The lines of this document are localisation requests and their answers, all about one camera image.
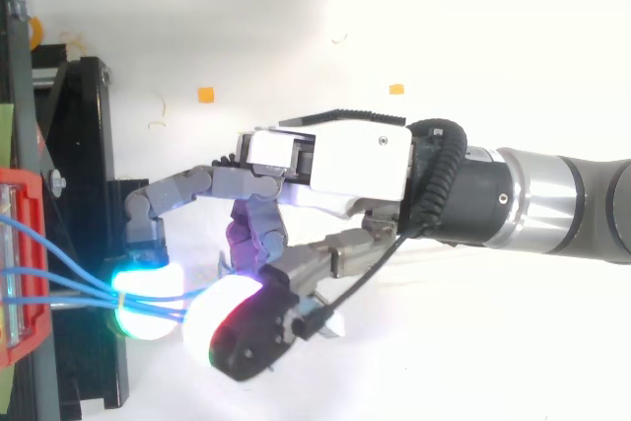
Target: red container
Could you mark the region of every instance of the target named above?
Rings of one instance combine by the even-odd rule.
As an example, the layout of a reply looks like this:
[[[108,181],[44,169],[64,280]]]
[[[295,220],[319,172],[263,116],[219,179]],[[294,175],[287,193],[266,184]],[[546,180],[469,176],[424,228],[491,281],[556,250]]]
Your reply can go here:
[[[20,221],[25,226],[30,227],[41,235],[44,235],[43,203],[42,203],[42,181],[39,175],[23,170],[3,170],[0,169],[0,198],[10,192],[10,213],[13,219]],[[0,199],[0,206],[6,202]],[[0,209],[6,214],[9,207]],[[13,262],[7,261],[6,253],[0,252],[0,265],[4,269],[7,266],[21,266],[46,270],[46,250],[23,233],[17,233],[9,226],[1,225],[4,232],[0,233],[0,238],[13,239],[9,243],[16,257]],[[13,247],[17,243],[17,252]],[[2,297],[7,297],[7,282],[3,282]],[[17,296],[48,296],[48,282],[42,278],[33,276],[15,276],[16,287],[19,287]],[[25,306],[3,306],[2,324],[0,325],[0,367],[13,365],[26,355],[33,352],[41,342],[50,334],[51,317],[49,305],[25,305]],[[18,330],[9,330],[9,312],[18,315],[20,324]]]

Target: black coiled cable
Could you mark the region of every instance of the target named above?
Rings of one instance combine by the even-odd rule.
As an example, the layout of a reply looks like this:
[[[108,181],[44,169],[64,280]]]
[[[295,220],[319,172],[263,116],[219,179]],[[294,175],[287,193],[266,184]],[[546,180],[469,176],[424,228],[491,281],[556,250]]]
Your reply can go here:
[[[460,162],[466,153],[466,134],[462,127],[450,120],[431,118],[409,125],[414,137],[442,130],[441,150],[434,166],[429,170],[426,185],[414,190],[409,222],[404,232],[416,239],[425,236],[441,225],[441,215],[452,192]]]
[[[236,168],[239,166],[239,163],[237,163],[237,156],[231,153],[227,157],[223,156],[219,160],[213,160],[211,165],[213,167]]]

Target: orange tape piece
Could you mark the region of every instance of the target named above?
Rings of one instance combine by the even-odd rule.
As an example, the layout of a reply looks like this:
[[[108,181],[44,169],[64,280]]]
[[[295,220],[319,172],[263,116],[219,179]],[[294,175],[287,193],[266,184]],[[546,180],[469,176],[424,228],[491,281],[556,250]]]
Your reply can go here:
[[[197,90],[197,98],[202,104],[212,104],[215,102],[215,89],[199,88]]]
[[[390,85],[390,93],[393,96],[400,96],[401,94],[405,94],[405,86],[402,84],[392,84]]]
[[[31,25],[31,30],[33,31],[33,35],[31,36],[31,51],[36,49],[43,40],[43,27],[41,26],[41,22],[39,18],[33,17],[29,20],[29,25]]]

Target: black cable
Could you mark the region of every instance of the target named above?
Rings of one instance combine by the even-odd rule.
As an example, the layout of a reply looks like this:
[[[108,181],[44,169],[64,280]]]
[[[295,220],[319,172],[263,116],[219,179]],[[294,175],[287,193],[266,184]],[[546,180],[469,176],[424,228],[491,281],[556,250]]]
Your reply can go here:
[[[443,138],[434,166],[428,171],[427,184],[417,192],[412,203],[407,229],[381,258],[335,301],[313,311],[303,319],[296,319],[292,329],[297,336],[307,340],[318,332],[335,310],[375,276],[408,238],[426,237],[440,226],[440,218],[452,192],[457,170],[466,154],[466,134],[458,124],[439,118],[421,120],[408,128],[415,137],[428,135],[434,130],[442,130]]]

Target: screw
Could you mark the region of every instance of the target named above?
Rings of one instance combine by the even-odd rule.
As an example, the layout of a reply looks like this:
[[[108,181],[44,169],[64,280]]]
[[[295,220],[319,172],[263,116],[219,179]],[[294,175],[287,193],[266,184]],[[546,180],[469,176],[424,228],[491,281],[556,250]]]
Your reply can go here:
[[[61,197],[61,193],[66,187],[66,178],[61,176],[59,170],[53,170],[48,176],[50,191],[54,197]]]
[[[103,68],[103,71],[101,72],[101,80],[103,81],[103,84],[105,87],[109,87],[109,85],[111,84],[111,69],[110,68]]]
[[[31,19],[33,11],[32,0],[11,0],[9,2],[9,10],[11,15],[21,22],[27,22]]]

